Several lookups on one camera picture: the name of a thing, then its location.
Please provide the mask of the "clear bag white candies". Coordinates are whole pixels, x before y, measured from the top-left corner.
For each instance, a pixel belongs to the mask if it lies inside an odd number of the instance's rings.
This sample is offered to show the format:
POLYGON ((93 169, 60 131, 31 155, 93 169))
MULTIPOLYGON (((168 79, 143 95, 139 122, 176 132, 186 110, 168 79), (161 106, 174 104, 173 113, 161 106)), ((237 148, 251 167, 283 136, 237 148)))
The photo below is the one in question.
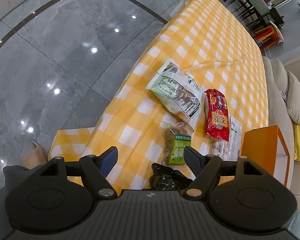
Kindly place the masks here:
POLYGON ((213 139, 210 153, 222 158, 223 160, 229 160, 230 143, 222 139, 213 139))

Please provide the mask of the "white sachet packet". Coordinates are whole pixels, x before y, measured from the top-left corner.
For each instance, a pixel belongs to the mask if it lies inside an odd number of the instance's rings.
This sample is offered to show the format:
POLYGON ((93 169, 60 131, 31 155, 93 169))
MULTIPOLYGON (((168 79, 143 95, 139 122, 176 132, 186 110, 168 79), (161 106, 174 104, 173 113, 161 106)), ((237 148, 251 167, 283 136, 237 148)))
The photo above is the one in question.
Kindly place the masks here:
POLYGON ((241 151, 242 124, 230 116, 229 161, 236 161, 241 151))

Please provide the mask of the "green biscuit pack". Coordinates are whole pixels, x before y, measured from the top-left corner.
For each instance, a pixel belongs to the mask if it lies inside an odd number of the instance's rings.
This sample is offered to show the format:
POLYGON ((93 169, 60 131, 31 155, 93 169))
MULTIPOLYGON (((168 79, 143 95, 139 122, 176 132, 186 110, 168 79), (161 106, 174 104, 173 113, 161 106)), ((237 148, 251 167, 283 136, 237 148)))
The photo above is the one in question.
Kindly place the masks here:
POLYGON ((165 124, 163 165, 184 165, 184 149, 191 145, 192 129, 185 123, 165 124))

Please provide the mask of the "red chip bag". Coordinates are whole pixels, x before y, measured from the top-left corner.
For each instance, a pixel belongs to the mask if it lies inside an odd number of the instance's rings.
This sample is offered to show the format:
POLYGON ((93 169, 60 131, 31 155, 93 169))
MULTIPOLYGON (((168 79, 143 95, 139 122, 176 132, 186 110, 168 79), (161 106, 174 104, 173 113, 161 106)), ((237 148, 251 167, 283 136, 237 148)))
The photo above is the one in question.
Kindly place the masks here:
POLYGON ((224 94, 216 89, 207 89, 205 95, 206 134, 229 141, 229 112, 224 94))

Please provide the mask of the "dark seaweed snack pack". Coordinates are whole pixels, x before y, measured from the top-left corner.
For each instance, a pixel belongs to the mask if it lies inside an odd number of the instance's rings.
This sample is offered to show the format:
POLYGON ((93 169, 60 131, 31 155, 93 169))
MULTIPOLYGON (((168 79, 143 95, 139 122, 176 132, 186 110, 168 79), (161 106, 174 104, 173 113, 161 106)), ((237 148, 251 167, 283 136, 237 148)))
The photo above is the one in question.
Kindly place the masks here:
POLYGON ((182 191, 193 182, 180 171, 158 163, 151 165, 153 175, 149 179, 149 185, 156 191, 182 191))

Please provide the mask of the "pale green cookie bag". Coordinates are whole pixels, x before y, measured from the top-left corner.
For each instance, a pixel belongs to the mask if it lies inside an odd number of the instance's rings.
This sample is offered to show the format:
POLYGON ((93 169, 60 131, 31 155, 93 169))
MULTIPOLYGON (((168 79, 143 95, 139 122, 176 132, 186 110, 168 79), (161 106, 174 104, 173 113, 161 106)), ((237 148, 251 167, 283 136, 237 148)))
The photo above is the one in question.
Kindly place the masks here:
POLYGON ((167 60, 146 86, 172 114, 195 129, 202 110, 203 89, 172 60, 167 60))

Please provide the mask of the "orange cardboard box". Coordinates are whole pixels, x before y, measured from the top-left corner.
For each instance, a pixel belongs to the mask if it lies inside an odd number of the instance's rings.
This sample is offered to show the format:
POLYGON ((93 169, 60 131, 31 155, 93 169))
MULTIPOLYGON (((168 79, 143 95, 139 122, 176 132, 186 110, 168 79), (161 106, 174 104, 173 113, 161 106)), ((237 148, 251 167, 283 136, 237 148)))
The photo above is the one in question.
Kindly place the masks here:
POLYGON ((246 132, 241 155, 257 163, 285 187, 288 186, 290 154, 277 125, 246 132))

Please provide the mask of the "beige sofa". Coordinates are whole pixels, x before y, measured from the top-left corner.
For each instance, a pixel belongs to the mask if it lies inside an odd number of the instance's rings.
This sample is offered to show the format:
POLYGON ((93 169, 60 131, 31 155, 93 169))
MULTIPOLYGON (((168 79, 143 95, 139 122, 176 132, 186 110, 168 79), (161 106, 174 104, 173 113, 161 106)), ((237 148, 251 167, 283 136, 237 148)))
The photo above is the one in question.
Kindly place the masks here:
POLYGON ((288 70, 278 59, 262 57, 266 74, 269 124, 277 125, 283 135, 290 154, 290 172, 288 188, 296 196, 300 210, 300 161, 294 160, 294 126, 295 123, 287 113, 288 70))

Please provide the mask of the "beige cushion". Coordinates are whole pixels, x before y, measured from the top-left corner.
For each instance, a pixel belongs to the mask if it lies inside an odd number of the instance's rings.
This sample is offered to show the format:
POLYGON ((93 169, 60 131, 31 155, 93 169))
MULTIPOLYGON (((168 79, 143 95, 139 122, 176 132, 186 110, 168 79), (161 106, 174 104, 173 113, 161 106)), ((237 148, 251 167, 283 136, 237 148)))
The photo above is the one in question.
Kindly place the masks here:
POLYGON ((290 118, 300 125, 300 82, 295 75, 288 71, 287 113, 290 118))

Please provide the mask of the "yellow checkered tablecloth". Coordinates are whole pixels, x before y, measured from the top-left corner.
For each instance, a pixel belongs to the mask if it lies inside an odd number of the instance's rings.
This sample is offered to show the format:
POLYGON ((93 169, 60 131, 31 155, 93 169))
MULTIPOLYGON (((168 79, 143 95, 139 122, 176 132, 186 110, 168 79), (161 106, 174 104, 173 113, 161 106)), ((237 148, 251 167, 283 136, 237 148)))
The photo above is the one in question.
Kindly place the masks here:
POLYGON ((111 146, 119 159, 107 179, 116 191, 149 186, 151 165, 160 163, 167 124, 178 120, 146 89, 157 70, 174 61, 203 90, 225 95, 229 114, 243 132, 268 125, 262 55, 243 25, 218 0, 185 0, 134 64, 94 128, 60 130, 48 158, 66 161, 111 146))

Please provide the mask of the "orange stool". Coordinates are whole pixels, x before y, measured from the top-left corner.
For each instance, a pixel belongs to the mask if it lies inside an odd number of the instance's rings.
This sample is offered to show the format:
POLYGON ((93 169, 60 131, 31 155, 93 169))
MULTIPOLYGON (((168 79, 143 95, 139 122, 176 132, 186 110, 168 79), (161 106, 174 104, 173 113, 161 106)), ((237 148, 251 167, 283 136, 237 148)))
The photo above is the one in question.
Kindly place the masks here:
POLYGON ((257 42, 261 50, 268 49, 275 44, 284 43, 281 31, 272 21, 269 21, 267 27, 257 31, 253 39, 257 42))

